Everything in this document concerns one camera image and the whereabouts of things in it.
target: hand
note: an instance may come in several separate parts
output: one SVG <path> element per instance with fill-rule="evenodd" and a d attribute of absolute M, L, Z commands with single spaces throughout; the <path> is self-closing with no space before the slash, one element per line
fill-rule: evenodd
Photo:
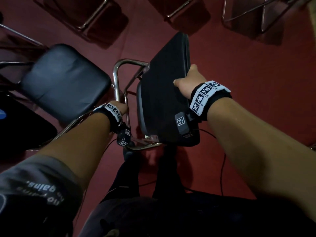
<path fill-rule="evenodd" d="M 198 72 L 197 65 L 193 64 L 185 78 L 176 79 L 173 84 L 179 88 L 182 95 L 191 99 L 191 93 L 199 84 L 206 82 L 204 76 Z"/>
<path fill-rule="evenodd" d="M 112 100 L 112 101 L 110 101 L 110 103 L 115 105 L 119 109 L 119 111 L 121 112 L 122 116 L 130 111 L 128 105 L 126 105 L 126 104 L 120 103 L 120 102 L 118 102 L 116 100 Z"/>

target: leg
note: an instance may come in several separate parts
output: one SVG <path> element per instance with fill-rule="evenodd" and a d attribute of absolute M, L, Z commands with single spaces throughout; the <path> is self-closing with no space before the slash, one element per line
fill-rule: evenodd
<path fill-rule="evenodd" d="M 109 199 L 133 198 L 140 196 L 138 173 L 140 154 L 123 149 L 125 162 L 117 172 L 115 180 L 101 203 Z"/>
<path fill-rule="evenodd" d="M 159 160 L 157 183 L 153 198 L 156 199 L 184 199 L 186 194 L 177 173 L 176 146 L 165 146 L 164 155 Z"/>

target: blue sticker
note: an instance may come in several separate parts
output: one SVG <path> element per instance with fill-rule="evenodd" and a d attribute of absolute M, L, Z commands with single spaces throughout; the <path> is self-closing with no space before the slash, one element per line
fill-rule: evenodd
<path fill-rule="evenodd" d="M 0 109 L 0 120 L 4 119 L 6 117 L 7 117 L 7 114 L 3 110 Z"/>

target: wristband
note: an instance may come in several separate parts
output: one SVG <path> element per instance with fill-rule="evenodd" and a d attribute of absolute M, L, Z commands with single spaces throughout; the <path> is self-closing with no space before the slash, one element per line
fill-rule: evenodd
<path fill-rule="evenodd" d="M 230 90 L 225 86 L 215 82 L 208 81 L 201 83 L 191 93 L 190 109 L 201 120 L 207 120 L 207 112 L 210 106 L 223 97 L 232 98 Z"/>
<path fill-rule="evenodd" d="M 106 115 L 110 121 L 110 131 L 117 133 L 119 124 L 121 123 L 122 115 L 115 105 L 111 103 L 101 105 L 95 108 L 93 113 L 102 113 Z"/>

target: forearm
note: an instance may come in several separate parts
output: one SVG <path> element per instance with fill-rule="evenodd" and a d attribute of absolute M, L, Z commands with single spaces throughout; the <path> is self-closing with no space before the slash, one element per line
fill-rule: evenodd
<path fill-rule="evenodd" d="M 38 154 L 65 163 L 86 189 L 109 142 L 110 122 L 106 115 L 95 113 L 80 125 L 52 141 Z"/>
<path fill-rule="evenodd" d="M 208 111 L 208 123 L 232 164 L 257 194 L 297 203 L 316 220 L 316 154 L 229 98 Z"/>

